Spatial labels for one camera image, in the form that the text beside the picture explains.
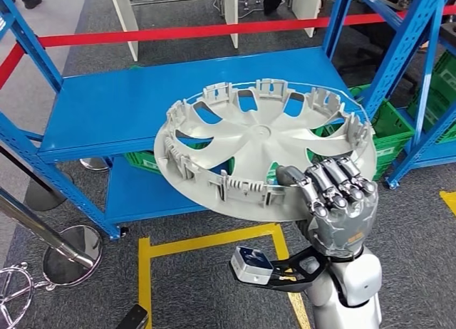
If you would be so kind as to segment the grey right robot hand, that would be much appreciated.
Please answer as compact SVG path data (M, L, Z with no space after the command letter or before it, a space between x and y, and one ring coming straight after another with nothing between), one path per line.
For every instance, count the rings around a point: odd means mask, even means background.
M356 258L377 216L378 188L349 157L326 158L302 172L276 169L278 184L297 187L304 203L297 227L314 249L339 260Z

